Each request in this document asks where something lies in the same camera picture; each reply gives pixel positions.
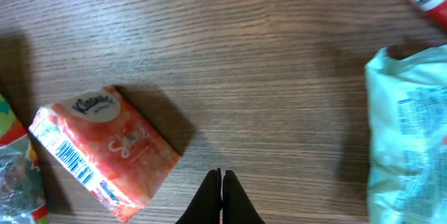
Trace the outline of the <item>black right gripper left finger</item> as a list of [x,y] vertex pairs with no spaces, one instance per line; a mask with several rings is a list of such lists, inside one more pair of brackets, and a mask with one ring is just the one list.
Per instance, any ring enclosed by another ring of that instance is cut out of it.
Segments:
[[220,224],[221,170],[210,170],[176,224]]

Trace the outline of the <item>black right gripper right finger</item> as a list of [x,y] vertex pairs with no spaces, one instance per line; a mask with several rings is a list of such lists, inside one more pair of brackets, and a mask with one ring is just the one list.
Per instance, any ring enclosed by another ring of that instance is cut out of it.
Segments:
[[265,224],[232,170],[223,178],[222,207],[223,224]]

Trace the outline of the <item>green gummy candy bag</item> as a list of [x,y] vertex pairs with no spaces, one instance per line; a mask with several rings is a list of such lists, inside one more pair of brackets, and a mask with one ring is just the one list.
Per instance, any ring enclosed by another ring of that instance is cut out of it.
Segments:
[[38,157],[1,97],[1,224],[48,224],[47,213]]

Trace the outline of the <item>mint green wipes pack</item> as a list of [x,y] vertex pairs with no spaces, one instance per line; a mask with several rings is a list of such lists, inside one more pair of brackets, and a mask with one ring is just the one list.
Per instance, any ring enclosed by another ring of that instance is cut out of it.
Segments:
[[370,223],[446,222],[446,46],[365,66]]

